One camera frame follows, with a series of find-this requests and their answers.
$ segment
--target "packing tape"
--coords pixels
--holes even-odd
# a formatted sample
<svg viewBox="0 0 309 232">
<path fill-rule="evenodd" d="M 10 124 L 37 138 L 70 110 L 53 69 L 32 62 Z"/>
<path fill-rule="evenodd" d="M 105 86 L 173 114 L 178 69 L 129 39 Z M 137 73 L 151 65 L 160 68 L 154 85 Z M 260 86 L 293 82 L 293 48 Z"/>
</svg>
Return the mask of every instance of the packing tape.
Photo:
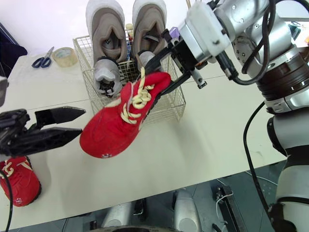
<svg viewBox="0 0 309 232">
<path fill-rule="evenodd" d="M 77 63 L 78 59 L 74 50 L 70 47 L 62 47 L 53 52 L 53 59 L 56 63 L 62 67 L 70 67 Z"/>
</svg>

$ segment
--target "metal basket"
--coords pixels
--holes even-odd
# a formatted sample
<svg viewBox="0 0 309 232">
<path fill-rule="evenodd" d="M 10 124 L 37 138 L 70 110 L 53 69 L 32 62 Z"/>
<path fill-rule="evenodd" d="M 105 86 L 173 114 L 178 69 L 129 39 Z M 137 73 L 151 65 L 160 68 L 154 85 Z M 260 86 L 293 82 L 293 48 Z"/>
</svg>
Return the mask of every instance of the metal basket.
<svg viewBox="0 0 309 232">
<path fill-rule="evenodd" d="M 127 36 L 128 61 L 118 64 L 120 70 L 120 80 L 125 85 L 127 82 L 136 81 L 139 72 L 135 68 L 134 62 L 129 60 L 131 51 L 130 42 Z M 93 113 L 96 114 L 103 106 L 113 101 L 118 96 L 108 98 L 98 93 L 93 86 L 93 57 L 92 44 L 89 36 L 78 37 L 73 39 L 74 47 L 81 65 L 84 82 L 88 91 L 89 99 L 91 100 Z M 170 74 L 172 80 L 177 79 L 175 67 L 171 57 L 165 58 L 161 62 L 164 71 Z M 144 124 L 156 123 L 162 120 L 176 119 L 180 120 L 185 109 L 185 99 L 181 87 L 178 87 L 173 92 L 161 97 L 158 103 L 150 111 Z"/>
</svg>

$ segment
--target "red sneaker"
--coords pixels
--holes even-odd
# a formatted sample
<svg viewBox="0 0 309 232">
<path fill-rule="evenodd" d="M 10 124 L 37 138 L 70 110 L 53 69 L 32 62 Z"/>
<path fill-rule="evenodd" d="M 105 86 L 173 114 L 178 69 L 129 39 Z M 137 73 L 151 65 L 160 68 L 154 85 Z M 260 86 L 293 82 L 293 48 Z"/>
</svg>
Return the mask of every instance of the red sneaker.
<svg viewBox="0 0 309 232">
<path fill-rule="evenodd" d="M 41 184 L 26 156 L 0 162 L 0 168 L 7 174 L 13 192 L 13 205 L 25 206 L 32 203 L 41 193 Z M 5 179 L 0 177 L 5 195 L 10 198 Z"/>
<path fill-rule="evenodd" d="M 120 97 L 100 110 L 80 137 L 82 149 L 97 158 L 110 158 L 124 151 L 140 131 L 157 95 L 170 84 L 170 75 L 156 72 L 136 83 L 127 83 Z"/>
</svg>

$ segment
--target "table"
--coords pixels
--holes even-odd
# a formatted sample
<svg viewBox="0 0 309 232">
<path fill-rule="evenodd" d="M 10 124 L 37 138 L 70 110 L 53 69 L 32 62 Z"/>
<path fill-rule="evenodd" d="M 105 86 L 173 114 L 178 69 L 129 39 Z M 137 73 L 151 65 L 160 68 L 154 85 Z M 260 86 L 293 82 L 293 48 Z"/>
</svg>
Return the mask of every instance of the table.
<svg viewBox="0 0 309 232">
<path fill-rule="evenodd" d="M 230 48 L 228 55 L 233 58 Z M 62 70 L 54 63 L 48 70 L 34 71 L 28 64 L 35 59 L 18 60 L 1 111 L 25 107 L 33 119 L 35 111 L 51 106 L 80 107 L 87 113 L 61 127 L 83 128 L 93 114 L 78 64 Z M 239 69 L 237 61 L 232 60 Z M 36 72 L 44 74 L 44 79 L 38 80 Z M 217 64 L 210 64 L 201 74 L 208 82 L 202 90 L 192 81 L 182 85 L 187 105 L 180 123 L 167 121 L 144 127 L 132 145 L 114 158 L 102 160 L 87 155 L 78 138 L 64 147 L 31 155 L 42 193 L 28 206 L 14 207 L 11 229 L 72 217 L 248 170 L 243 129 L 263 98 L 256 86 L 229 82 L 218 71 Z M 61 97 L 60 92 L 67 94 Z M 270 117 L 262 110 L 248 133 L 255 167 L 285 159 L 268 139 L 266 124 Z M 0 194 L 0 230 L 7 223 L 8 205 L 8 199 Z"/>
</svg>

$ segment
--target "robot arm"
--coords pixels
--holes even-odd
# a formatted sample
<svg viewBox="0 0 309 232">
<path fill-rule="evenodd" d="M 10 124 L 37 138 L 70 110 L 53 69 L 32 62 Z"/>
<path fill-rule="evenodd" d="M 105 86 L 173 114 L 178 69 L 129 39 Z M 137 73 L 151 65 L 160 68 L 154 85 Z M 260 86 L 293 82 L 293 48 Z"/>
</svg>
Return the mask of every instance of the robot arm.
<svg viewBox="0 0 309 232">
<path fill-rule="evenodd" d="M 291 43 L 289 28 L 269 7 L 275 7 L 279 1 L 229 0 L 217 8 L 213 1 L 196 2 L 179 26 L 178 42 L 171 42 L 168 31 L 163 33 L 168 46 L 146 65 L 146 73 L 159 67 L 160 60 L 171 54 L 183 75 L 162 95 L 190 76 L 203 88 L 206 83 L 198 70 L 214 58 L 229 80 L 241 85 L 256 83 L 267 111 L 274 115 L 267 124 L 269 137 L 274 148 L 288 157 L 278 182 L 277 202 L 267 214 L 275 231 L 305 232 L 309 215 L 309 67 Z M 309 10 L 305 0 L 297 2 Z M 269 31 L 265 27 L 268 12 Z M 230 43 L 243 65 L 242 72 L 252 81 L 238 78 L 224 51 Z"/>
</svg>

